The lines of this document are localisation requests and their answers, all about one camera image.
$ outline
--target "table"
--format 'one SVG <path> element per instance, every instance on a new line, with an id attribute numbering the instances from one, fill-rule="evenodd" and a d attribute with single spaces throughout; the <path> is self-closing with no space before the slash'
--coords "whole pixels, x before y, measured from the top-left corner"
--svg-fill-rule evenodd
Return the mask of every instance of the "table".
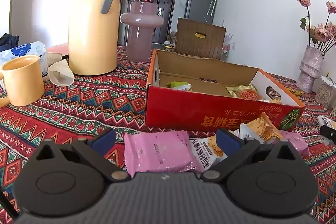
<path id="1" fill-rule="evenodd" d="M 17 208 L 12 185 L 21 168 L 44 138 L 56 143 L 71 143 L 78 137 L 92 138 L 108 127 L 117 133 L 115 146 L 105 155 L 123 168 L 124 134 L 167 131 L 144 124 L 146 81 L 149 62 L 133 63 L 125 58 L 125 48 L 118 47 L 117 68 L 105 75 L 78 76 L 69 87 L 57 87 L 45 82 L 45 93 L 35 103 L 25 107 L 8 105 L 0 109 L 0 185 Z M 286 87 L 297 89 L 295 81 L 273 75 Z M 335 223 L 336 218 L 336 148 L 324 146 L 319 139 L 318 115 L 330 117 L 314 95 L 299 97 L 306 105 L 294 131 L 307 142 L 311 156 L 304 160 L 319 183 L 317 219 Z M 189 132 L 191 137 L 205 138 L 214 133 Z M 0 222 L 11 222 L 0 210 Z"/>

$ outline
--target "table runner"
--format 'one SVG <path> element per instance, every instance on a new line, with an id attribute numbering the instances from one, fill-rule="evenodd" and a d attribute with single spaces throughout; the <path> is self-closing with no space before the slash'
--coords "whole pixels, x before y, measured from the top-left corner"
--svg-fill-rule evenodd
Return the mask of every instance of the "table runner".
<path id="1" fill-rule="evenodd" d="M 92 138 L 113 127 L 117 133 L 116 143 L 105 157 L 123 168 L 125 133 L 169 130 L 149 128 L 144 124 L 149 62 L 129 62 L 124 47 L 118 47 L 117 54 L 117 68 L 113 72 L 99 76 L 76 75 L 75 82 L 69 87 L 58 87 L 46 81 L 45 93 L 40 100 L 25 107 L 8 105 L 0 109 L 0 185 L 16 208 L 13 182 L 43 139 L 52 138 L 58 144 L 71 143 L 78 137 Z M 298 90 L 294 80 L 272 76 L 286 87 Z M 301 92 L 298 97 L 306 110 L 294 131 L 302 135 L 311 152 L 311 156 L 304 160 L 319 184 L 316 219 L 333 224 L 336 223 L 336 148 L 324 146 L 320 141 L 317 120 L 318 115 L 331 115 L 314 95 Z M 213 134 L 189 131 L 190 137 L 194 138 Z M 0 210 L 0 222 L 12 222 L 3 209 Z"/>

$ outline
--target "door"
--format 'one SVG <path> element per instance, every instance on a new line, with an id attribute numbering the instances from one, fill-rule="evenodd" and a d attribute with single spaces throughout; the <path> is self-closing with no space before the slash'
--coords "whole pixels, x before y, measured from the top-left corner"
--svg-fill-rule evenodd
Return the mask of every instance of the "door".
<path id="1" fill-rule="evenodd" d="M 169 34 L 171 18 L 173 14 L 173 7 L 175 0 L 156 0 L 157 1 L 157 15 L 162 16 L 165 20 L 164 25 L 154 29 L 154 36 L 152 40 L 152 48 L 162 48 L 167 35 Z"/>

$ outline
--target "yellow thermos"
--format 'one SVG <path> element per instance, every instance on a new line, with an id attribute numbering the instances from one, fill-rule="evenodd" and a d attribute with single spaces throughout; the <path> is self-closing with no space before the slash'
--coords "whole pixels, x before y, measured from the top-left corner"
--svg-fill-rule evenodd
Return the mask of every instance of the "yellow thermos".
<path id="1" fill-rule="evenodd" d="M 78 75 L 117 67 L 119 0 L 73 0 L 69 16 L 69 65 Z"/>

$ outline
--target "cardboard box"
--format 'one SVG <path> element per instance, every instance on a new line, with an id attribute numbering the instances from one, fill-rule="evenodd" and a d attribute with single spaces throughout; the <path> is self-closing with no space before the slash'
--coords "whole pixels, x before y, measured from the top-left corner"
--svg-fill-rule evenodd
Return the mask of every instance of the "cardboard box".
<path id="1" fill-rule="evenodd" d="M 167 87 L 172 81 L 191 83 L 193 91 L 172 90 Z M 281 95 L 282 104 L 233 98 L 225 88 L 251 84 L 265 99 L 272 87 Z M 261 69 L 154 50 L 147 79 L 146 126 L 235 130 L 265 112 L 278 129 L 291 131 L 304 109 L 296 96 Z"/>
<path id="2" fill-rule="evenodd" d="M 223 27 L 179 18 L 175 52 L 220 59 L 225 31 Z"/>

